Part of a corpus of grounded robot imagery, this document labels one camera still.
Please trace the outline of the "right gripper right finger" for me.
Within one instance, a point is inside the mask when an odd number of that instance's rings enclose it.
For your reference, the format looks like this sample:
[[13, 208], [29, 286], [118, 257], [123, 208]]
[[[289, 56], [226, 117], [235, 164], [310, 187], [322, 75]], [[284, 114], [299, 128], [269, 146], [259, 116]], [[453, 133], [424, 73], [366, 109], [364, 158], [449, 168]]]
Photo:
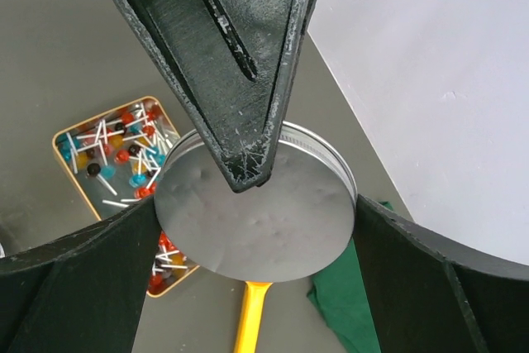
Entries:
[[360, 196], [355, 248], [383, 352], [526, 352], [528, 268]]

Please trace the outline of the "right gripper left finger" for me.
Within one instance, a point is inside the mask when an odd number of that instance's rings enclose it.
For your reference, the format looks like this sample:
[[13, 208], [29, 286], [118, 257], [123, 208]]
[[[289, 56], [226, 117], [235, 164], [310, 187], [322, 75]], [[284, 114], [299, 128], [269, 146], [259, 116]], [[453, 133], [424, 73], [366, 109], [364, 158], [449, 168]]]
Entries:
[[1, 260], [3, 352], [130, 352], [160, 236], [154, 201]]

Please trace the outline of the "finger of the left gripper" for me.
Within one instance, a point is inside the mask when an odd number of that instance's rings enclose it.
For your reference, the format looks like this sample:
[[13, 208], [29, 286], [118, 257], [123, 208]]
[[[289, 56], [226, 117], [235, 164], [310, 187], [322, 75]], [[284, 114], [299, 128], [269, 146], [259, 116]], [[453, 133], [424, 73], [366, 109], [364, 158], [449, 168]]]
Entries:
[[317, 0], [113, 0], [234, 192], [270, 177]]

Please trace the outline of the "tan candy box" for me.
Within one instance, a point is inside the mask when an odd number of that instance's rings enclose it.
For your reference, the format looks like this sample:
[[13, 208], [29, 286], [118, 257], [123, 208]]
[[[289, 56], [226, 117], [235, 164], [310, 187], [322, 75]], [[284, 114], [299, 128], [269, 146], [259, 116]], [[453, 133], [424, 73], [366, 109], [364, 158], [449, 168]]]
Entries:
[[159, 100], [145, 96], [59, 131], [52, 147], [102, 221], [154, 194], [179, 138]]

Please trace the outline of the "white round lid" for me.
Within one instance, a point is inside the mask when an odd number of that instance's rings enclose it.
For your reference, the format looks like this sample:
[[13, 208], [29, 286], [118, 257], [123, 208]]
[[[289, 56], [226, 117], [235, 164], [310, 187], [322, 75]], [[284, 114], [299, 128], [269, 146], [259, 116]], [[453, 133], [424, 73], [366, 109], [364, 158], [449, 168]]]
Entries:
[[154, 205], [165, 235], [196, 264], [231, 279], [278, 283], [315, 274], [343, 253], [356, 199], [338, 151], [286, 122], [269, 180], [242, 193], [189, 132], [166, 159]]

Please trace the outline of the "yellow plastic scoop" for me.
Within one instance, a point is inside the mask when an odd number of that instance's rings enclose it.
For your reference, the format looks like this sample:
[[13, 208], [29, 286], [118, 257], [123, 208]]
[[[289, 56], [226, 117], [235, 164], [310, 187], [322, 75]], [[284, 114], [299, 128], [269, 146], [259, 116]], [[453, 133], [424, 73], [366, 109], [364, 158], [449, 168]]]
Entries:
[[245, 282], [234, 353], [255, 353], [266, 294], [272, 283]]

